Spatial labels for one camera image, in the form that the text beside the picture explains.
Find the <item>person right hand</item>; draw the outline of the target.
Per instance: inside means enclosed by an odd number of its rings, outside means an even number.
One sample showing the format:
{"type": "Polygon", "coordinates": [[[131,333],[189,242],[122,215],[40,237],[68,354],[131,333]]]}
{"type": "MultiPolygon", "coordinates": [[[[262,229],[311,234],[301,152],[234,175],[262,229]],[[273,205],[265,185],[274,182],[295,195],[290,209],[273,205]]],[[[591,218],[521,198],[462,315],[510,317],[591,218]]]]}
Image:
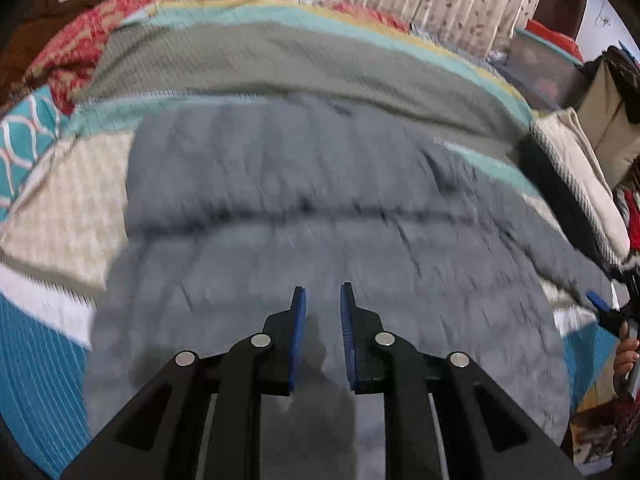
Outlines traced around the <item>person right hand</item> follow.
{"type": "Polygon", "coordinates": [[[620,343],[615,351],[613,364],[613,382],[616,392],[622,390],[627,375],[634,368],[634,363],[639,359],[639,341],[629,335],[629,326],[623,322],[620,328],[620,343]]]}

